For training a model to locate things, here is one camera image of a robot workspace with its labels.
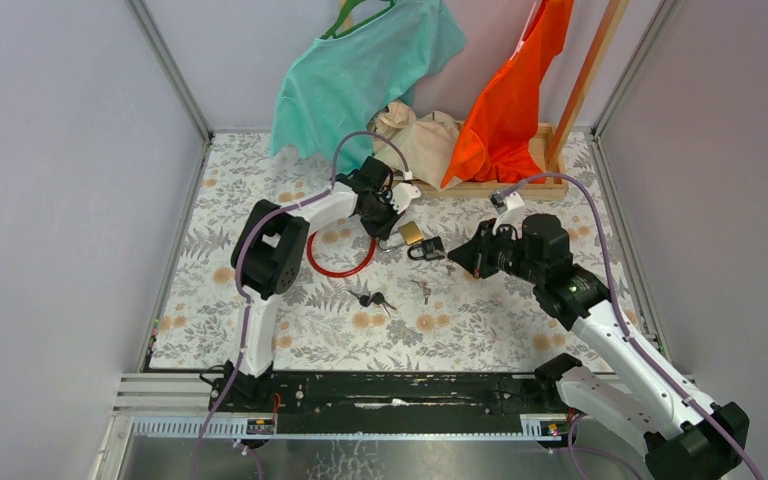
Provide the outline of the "brass padlock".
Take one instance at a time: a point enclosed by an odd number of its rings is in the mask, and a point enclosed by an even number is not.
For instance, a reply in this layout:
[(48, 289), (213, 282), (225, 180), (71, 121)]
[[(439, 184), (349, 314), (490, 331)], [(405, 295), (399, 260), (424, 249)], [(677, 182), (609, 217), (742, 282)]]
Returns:
[(415, 221), (409, 221), (398, 227), (396, 239), (393, 242), (379, 241), (376, 248), (379, 252), (386, 253), (419, 244), (424, 239), (424, 233), (418, 224)]

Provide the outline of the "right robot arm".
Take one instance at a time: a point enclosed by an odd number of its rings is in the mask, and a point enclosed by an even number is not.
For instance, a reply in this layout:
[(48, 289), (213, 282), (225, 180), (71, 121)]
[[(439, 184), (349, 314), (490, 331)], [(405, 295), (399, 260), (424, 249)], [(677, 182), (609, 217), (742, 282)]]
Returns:
[(557, 217), (532, 214), (519, 229), (483, 221), (448, 258), (476, 279), (504, 272), (532, 284), (541, 309), (595, 350), (626, 387), (603, 384), (561, 354), (535, 371), (533, 396), (543, 410), (566, 405), (599, 422), (643, 457), (655, 479), (720, 479), (743, 463), (746, 412), (693, 385), (615, 309), (608, 287), (574, 262)]

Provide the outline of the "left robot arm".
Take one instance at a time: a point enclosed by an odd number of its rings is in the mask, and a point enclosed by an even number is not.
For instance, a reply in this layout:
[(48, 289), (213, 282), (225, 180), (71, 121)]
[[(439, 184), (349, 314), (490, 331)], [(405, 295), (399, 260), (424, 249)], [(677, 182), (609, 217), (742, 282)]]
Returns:
[(248, 411), (269, 401), (278, 296), (295, 282), (311, 235), (338, 220), (358, 218), (370, 240), (361, 265), (346, 272), (355, 274), (371, 260), (376, 245), (389, 238), (419, 194), (414, 187), (405, 187), (408, 195), (403, 197), (393, 185), (392, 170), (369, 157), (360, 168), (338, 174), (331, 190), (284, 207), (269, 200), (254, 205), (231, 255), (244, 303), (235, 352), (224, 366), (220, 388), (227, 401)]

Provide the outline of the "small brass key pair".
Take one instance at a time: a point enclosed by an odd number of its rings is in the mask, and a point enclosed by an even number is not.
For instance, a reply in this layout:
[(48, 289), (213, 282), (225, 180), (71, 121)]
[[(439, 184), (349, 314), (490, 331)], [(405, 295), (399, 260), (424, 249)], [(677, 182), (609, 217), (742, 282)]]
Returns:
[(429, 305), (432, 289), (428, 285), (428, 283), (423, 280), (412, 280), (412, 283), (414, 283), (420, 288), (424, 304)]

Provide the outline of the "black-headed key pair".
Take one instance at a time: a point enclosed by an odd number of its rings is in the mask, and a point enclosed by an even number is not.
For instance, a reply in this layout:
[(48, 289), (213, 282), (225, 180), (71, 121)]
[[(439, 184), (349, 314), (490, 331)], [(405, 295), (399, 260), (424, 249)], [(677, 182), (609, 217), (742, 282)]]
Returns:
[(378, 306), (382, 309), (386, 316), (389, 316), (392, 311), (396, 311), (397, 308), (391, 305), (382, 292), (373, 293), (359, 293), (355, 291), (349, 291), (349, 293), (358, 301), (363, 307), (370, 307), (372, 305)]

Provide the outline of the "black padlock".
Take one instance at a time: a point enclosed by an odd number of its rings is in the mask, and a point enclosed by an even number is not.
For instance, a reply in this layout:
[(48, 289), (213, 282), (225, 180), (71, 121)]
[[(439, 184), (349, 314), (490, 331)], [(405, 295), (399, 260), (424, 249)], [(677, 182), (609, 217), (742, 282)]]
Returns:
[(413, 261), (437, 261), (444, 259), (447, 254), (442, 238), (435, 236), (411, 245), (408, 248), (407, 256)]

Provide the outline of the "beige cloth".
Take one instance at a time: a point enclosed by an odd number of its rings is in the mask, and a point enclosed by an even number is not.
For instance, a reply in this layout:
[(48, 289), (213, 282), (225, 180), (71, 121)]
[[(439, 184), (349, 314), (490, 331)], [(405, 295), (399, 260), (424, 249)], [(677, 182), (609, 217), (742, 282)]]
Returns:
[(418, 117), (401, 100), (390, 102), (367, 124), (367, 128), (389, 139), (405, 156), (415, 179), (438, 191), (452, 188), (461, 180), (445, 180), (463, 121), (441, 111)]

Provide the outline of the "wooden rack base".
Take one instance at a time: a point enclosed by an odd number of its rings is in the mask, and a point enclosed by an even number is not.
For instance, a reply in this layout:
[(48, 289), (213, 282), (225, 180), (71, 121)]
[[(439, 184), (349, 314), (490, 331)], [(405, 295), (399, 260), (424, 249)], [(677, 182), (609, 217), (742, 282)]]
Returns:
[[(529, 142), (529, 153), (535, 164), (545, 172), (565, 174), (565, 165), (562, 149), (565, 146), (571, 131), (563, 131), (558, 134), (555, 127), (548, 123), (540, 123), (537, 134)], [(454, 187), (437, 190), (435, 187), (414, 180), (413, 184), (424, 196), (439, 198), (486, 198), (496, 190), (502, 190), (512, 186), (512, 183), (493, 182), (464, 182)], [(518, 190), (524, 200), (529, 201), (560, 201), (568, 192), (567, 180), (551, 178), (543, 183), (531, 183)]]

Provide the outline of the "orange t-shirt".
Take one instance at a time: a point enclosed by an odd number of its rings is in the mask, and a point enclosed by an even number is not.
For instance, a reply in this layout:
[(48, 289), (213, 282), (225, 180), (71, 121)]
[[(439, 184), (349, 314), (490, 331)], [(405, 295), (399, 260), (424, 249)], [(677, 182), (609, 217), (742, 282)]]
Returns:
[(475, 101), (440, 185), (516, 183), (541, 172), (529, 151), (539, 126), (540, 88), (562, 53), (573, 0), (541, 1), (513, 54)]

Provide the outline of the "teal t-shirt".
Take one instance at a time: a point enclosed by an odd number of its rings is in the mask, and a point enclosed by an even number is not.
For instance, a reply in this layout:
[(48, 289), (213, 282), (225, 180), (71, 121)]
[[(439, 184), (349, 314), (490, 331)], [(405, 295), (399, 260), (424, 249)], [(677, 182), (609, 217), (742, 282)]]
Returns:
[(286, 72), (273, 115), (271, 155), (339, 155), (347, 173), (371, 156), (364, 135), (390, 102), (410, 102), (413, 86), (441, 72), (466, 44), (443, 1), (398, 1), (350, 33), (319, 38)]

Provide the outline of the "green hanger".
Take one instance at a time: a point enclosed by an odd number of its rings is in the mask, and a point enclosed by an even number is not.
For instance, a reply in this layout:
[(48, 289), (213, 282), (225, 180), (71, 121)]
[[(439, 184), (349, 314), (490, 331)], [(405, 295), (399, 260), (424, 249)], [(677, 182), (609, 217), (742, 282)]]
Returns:
[(338, 13), (334, 23), (320, 36), (321, 40), (338, 39), (349, 35), (359, 28), (380, 18), (396, 5), (396, 1), (384, 1), (384, 7), (360, 22), (354, 21), (354, 11), (364, 3), (364, 0), (338, 1)]

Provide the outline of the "wooden rack pole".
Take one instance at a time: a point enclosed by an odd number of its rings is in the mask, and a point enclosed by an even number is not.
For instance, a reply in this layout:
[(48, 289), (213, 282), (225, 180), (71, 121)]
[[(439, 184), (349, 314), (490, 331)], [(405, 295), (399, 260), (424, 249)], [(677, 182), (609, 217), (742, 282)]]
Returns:
[(561, 119), (546, 150), (546, 168), (559, 172), (560, 155), (613, 41), (629, 0), (610, 0), (591, 41)]

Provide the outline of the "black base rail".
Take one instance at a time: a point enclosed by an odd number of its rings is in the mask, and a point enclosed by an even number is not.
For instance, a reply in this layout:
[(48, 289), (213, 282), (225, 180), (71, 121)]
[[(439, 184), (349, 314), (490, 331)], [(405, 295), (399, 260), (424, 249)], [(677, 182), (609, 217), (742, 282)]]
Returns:
[(533, 374), (211, 370), (208, 406), (258, 413), (282, 435), (563, 434), (576, 415)]

